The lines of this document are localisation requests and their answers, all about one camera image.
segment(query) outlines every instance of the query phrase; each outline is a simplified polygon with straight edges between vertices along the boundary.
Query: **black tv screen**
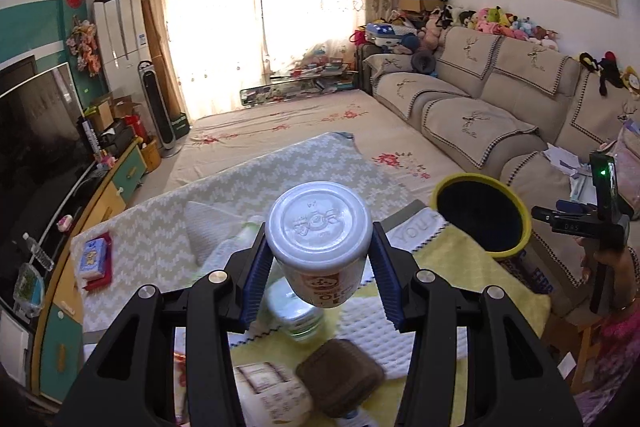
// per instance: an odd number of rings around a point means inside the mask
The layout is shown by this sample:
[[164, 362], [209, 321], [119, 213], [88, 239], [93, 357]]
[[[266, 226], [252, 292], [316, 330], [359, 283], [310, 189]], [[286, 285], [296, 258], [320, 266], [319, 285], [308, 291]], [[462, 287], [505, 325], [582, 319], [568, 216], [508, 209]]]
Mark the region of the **black tv screen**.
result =
[[30, 259], [22, 234], [43, 239], [93, 164], [80, 116], [67, 64], [0, 87], [0, 297], [10, 307], [18, 269]]

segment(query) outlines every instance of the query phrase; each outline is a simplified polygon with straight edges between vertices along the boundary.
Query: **beige sofa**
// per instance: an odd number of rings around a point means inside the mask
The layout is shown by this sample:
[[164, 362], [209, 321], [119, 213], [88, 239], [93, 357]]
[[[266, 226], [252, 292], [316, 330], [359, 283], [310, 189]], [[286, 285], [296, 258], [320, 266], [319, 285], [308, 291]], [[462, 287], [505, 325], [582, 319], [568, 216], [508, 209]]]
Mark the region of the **beige sofa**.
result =
[[[626, 90], [609, 86], [603, 98], [596, 75], [530, 42], [454, 27], [443, 31], [436, 58], [437, 78], [384, 74], [373, 81], [374, 97], [465, 171], [508, 184], [529, 208], [554, 208], [570, 195], [569, 178], [541, 154], [547, 143], [586, 162], [592, 150], [617, 137], [626, 118], [640, 116], [640, 103]], [[584, 252], [543, 223], [534, 222], [533, 230], [520, 266], [550, 293], [556, 314], [575, 323], [592, 319], [580, 265]], [[640, 244], [637, 221], [634, 243]]]

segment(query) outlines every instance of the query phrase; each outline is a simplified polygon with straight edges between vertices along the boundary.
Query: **water bottle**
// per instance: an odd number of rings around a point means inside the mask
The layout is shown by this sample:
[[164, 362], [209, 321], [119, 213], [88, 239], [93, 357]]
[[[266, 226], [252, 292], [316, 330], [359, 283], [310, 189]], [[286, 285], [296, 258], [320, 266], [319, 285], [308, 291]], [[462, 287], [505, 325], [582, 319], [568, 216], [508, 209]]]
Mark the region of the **water bottle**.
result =
[[22, 234], [22, 238], [27, 242], [27, 248], [38, 262], [42, 264], [42, 267], [48, 272], [53, 270], [53, 260], [44, 253], [44, 250], [40, 247], [38, 242], [33, 237], [30, 237], [26, 232]]

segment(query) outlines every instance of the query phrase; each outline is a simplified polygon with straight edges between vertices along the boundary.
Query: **tv stand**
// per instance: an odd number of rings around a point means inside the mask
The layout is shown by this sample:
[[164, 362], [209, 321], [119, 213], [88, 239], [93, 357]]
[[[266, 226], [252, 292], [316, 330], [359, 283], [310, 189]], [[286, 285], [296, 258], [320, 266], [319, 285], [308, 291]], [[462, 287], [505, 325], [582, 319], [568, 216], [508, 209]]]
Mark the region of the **tv stand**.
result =
[[31, 394], [62, 403], [84, 360], [82, 298], [71, 261], [71, 240], [84, 230], [123, 212], [143, 174], [145, 160], [136, 138], [107, 172], [74, 222], [47, 282], [44, 308], [37, 319], [31, 349]]

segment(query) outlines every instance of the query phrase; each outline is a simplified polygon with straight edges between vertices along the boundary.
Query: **white lid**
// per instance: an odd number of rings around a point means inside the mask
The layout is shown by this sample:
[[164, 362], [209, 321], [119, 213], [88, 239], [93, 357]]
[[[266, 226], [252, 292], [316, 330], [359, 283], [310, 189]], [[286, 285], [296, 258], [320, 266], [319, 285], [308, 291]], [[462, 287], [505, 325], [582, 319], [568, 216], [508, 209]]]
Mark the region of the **white lid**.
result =
[[291, 289], [286, 277], [282, 277], [267, 288], [267, 306], [280, 323], [294, 325], [305, 319], [321, 317], [322, 308], [303, 301]]
[[308, 275], [327, 275], [364, 256], [372, 232], [362, 198], [332, 182], [287, 190], [273, 203], [265, 229], [273, 256]]

